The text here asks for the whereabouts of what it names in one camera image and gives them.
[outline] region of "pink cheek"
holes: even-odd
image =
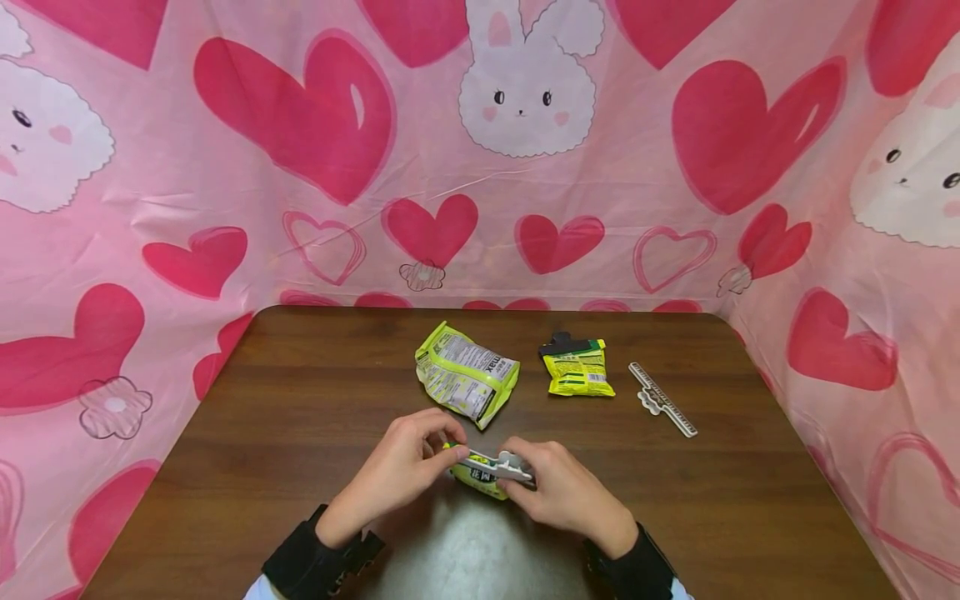
[[[54,138],[55,141],[58,141],[61,144],[66,144],[69,146],[73,143],[73,133],[65,125],[57,125],[56,127],[50,128],[50,137]]]
[[[952,200],[944,204],[944,216],[948,219],[960,217],[960,200]]]

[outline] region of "wooden table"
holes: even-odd
[[[707,315],[275,307],[261,313],[84,598],[242,598],[274,548],[363,464],[395,417],[431,406],[414,350],[442,320],[521,361],[470,445],[566,445],[644,523],[701,599],[896,598],[735,335]],[[603,338],[616,398],[547,394],[551,332]],[[636,399],[637,361],[700,429]],[[610,595],[580,542],[445,479],[374,530],[389,545],[341,597]]]

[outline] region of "yellow-green bag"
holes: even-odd
[[[438,404],[483,429],[507,403],[520,363],[500,356],[441,323],[415,354],[417,379]]]

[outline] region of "bunny eye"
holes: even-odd
[[[23,110],[13,109],[13,118],[23,127],[33,127],[34,124]]]

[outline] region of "hand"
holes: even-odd
[[[444,449],[442,433],[462,445]],[[342,547],[374,519],[412,502],[468,455],[463,425],[439,408],[394,420],[320,517],[317,537],[328,548]]]
[[[613,560],[634,547],[639,535],[634,516],[562,445],[511,438],[500,449],[534,470],[535,492],[516,481],[496,482],[534,521],[589,538]]]

